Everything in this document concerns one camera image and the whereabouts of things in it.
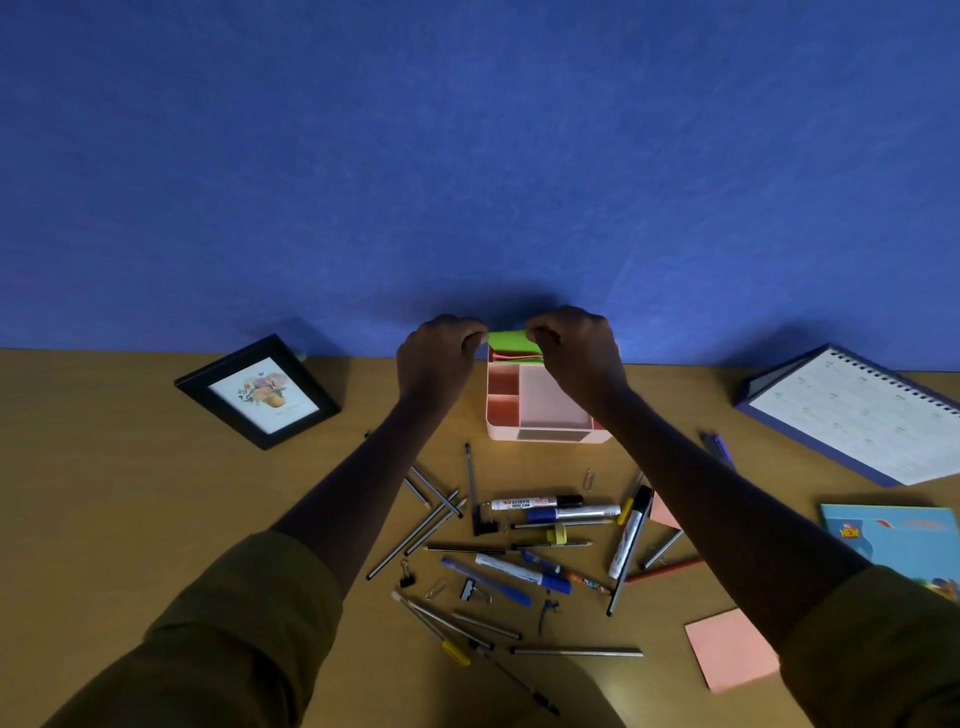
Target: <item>pink sticky note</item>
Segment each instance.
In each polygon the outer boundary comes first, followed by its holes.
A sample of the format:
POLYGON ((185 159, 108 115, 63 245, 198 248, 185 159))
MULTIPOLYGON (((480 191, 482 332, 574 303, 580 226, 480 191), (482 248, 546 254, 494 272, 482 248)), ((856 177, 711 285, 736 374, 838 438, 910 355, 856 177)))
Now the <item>pink sticky note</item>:
POLYGON ((780 669, 774 648, 739 609, 695 621, 686 635, 712 692, 722 692, 780 669))
POLYGON ((671 528, 680 528, 680 524, 677 523, 677 519, 675 519, 673 514, 666 509, 666 506, 663 504, 663 500, 656 493, 654 493, 653 507, 650 509, 650 520, 656 521, 657 523, 662 523, 663 525, 668 525, 671 528))

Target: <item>rolled-up sleeve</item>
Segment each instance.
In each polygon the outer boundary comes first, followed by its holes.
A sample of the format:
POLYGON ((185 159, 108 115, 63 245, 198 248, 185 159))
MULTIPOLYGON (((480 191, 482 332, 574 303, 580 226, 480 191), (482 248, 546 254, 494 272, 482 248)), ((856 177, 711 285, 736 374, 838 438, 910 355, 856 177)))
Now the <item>rolled-up sleeve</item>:
POLYGON ((960 725, 960 607, 871 567, 787 636, 780 674, 818 726, 960 725))
POLYGON ((306 546, 255 534, 48 725, 299 725, 342 608, 333 574, 306 546))

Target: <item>red pencil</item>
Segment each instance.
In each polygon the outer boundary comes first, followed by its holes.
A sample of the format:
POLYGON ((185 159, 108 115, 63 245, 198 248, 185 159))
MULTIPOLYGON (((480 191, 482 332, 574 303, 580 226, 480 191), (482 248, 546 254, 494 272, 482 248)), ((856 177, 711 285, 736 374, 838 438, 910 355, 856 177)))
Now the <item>red pencil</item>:
POLYGON ((671 564, 668 567, 662 567, 660 569, 653 569, 650 571, 641 571, 639 574, 627 577, 627 584, 633 584, 635 581, 643 581, 643 579, 649 579, 651 576, 660 576, 661 574, 670 573, 670 571, 677 571, 680 569, 686 569, 687 567, 694 567, 697 564, 703 564, 704 559, 702 556, 695 556, 692 559, 687 559, 686 561, 680 561, 676 564, 671 564))

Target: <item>hand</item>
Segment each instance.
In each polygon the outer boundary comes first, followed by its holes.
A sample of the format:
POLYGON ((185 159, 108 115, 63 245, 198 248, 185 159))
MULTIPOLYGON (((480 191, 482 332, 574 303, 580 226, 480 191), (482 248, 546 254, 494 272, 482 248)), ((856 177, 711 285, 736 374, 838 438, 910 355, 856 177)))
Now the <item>hand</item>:
POLYGON ((620 351, 603 316, 565 305, 527 322, 527 338, 543 351, 546 371, 598 420, 630 391, 620 351))
POLYGON ((396 350, 400 400, 446 414, 467 384, 486 336, 482 321, 448 313, 421 324, 396 350))

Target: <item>person's left arm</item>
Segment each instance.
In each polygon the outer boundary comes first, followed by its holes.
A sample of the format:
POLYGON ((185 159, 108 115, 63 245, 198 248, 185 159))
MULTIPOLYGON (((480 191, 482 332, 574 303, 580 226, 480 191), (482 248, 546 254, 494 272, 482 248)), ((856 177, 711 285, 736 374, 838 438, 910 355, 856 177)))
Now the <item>person's left arm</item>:
POLYGON ((214 562, 46 725, 299 725, 343 597, 485 332, 440 316, 412 333, 396 353, 400 397, 383 425, 270 530, 214 562))

